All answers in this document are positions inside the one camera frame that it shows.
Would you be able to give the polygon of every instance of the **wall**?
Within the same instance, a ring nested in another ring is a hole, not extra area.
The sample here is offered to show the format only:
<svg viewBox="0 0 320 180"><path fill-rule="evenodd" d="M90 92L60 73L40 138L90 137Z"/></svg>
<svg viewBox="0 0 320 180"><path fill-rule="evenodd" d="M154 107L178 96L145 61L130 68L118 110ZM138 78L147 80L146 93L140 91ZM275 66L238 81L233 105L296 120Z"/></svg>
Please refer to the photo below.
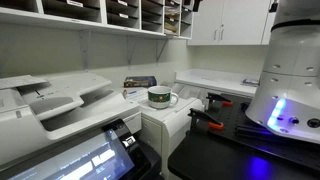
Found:
<svg viewBox="0 0 320 180"><path fill-rule="evenodd" d="M126 76L155 75L173 81L174 72L191 68L193 48L185 40L170 40L156 63L156 40L129 37L136 48L129 67L125 36L92 34L89 72L121 86ZM3 25L0 28L0 75L50 76L83 72L79 33L68 30Z"/></svg>
<svg viewBox="0 0 320 180"><path fill-rule="evenodd" d="M268 46L197 46L192 67L260 75Z"/></svg>

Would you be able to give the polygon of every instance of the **mug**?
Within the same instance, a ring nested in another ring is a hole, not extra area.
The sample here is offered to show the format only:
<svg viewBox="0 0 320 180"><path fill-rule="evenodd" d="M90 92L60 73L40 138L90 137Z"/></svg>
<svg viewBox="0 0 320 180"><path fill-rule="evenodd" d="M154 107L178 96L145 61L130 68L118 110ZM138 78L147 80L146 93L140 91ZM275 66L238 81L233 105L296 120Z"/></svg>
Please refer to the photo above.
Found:
<svg viewBox="0 0 320 180"><path fill-rule="evenodd" d="M172 96L176 99L174 103L171 102ZM176 105L179 101L179 96L171 92L171 88L167 86L153 86L148 89L148 99L151 107L164 109Z"/></svg>

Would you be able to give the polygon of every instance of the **orange clip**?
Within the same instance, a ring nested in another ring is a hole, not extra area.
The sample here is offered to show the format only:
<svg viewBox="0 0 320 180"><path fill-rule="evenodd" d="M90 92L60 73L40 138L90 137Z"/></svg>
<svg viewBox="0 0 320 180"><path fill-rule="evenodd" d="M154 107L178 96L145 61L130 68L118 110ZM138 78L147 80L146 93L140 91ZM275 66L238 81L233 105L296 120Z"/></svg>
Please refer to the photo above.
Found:
<svg viewBox="0 0 320 180"><path fill-rule="evenodd" d="M211 129L215 129L215 130L223 130L223 127L224 127L223 123L220 123L220 125L218 125L218 124L209 122L208 125Z"/></svg>
<svg viewBox="0 0 320 180"><path fill-rule="evenodd" d="M233 102L222 101L222 106L232 106Z"/></svg>

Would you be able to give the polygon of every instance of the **white countertop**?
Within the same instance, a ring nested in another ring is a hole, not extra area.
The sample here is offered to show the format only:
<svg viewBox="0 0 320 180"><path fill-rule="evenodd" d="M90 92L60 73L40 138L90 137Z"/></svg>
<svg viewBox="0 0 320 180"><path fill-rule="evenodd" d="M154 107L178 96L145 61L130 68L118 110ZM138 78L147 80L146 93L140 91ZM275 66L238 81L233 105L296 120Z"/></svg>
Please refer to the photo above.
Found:
<svg viewBox="0 0 320 180"><path fill-rule="evenodd" d="M244 79L259 79L252 74L230 73L213 70L190 69L176 72L177 83L213 89L231 94L253 97L256 87L241 85Z"/></svg>

